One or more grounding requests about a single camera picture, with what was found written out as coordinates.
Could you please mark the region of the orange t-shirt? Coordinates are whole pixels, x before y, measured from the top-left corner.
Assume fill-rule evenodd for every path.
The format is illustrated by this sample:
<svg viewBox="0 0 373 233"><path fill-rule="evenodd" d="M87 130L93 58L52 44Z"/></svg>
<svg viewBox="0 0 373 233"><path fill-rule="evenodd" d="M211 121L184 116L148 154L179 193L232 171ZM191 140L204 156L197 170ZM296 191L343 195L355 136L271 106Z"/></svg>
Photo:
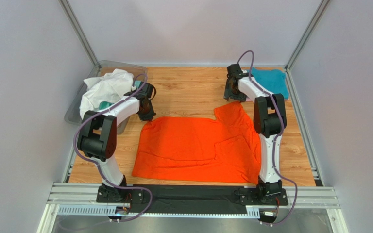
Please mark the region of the orange t-shirt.
<svg viewBox="0 0 373 233"><path fill-rule="evenodd" d="M258 183L261 142L239 102L214 109L214 119L160 117L140 133L134 177Z"/></svg>

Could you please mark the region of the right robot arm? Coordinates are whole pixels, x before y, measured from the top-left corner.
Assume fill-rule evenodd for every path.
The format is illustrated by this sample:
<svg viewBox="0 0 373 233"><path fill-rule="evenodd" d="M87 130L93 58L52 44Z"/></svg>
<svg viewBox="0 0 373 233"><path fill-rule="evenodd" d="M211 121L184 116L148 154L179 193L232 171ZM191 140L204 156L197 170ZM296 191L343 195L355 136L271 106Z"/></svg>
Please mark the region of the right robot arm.
<svg viewBox="0 0 373 233"><path fill-rule="evenodd" d="M252 74L244 72L238 63L227 67L226 77L226 100L244 101L249 98L254 103L253 125L260 136L262 154L257 185L259 194L262 197L279 195L282 191L279 147L287 123L284 97L265 89Z"/></svg>

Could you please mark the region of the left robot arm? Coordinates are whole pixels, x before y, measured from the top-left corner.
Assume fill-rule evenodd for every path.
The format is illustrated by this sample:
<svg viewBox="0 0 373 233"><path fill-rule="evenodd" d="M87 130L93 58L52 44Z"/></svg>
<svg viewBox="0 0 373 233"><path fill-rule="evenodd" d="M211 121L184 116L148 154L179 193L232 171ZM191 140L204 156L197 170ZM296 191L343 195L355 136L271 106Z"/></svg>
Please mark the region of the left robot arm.
<svg viewBox="0 0 373 233"><path fill-rule="evenodd" d="M141 121L152 121L156 115L152 99L156 89L152 84L140 82L133 92L100 112L87 111L73 138L78 157L93 163L102 178L105 189L126 190L126 178L120 171L114 152L117 143L117 126L132 115Z"/></svg>

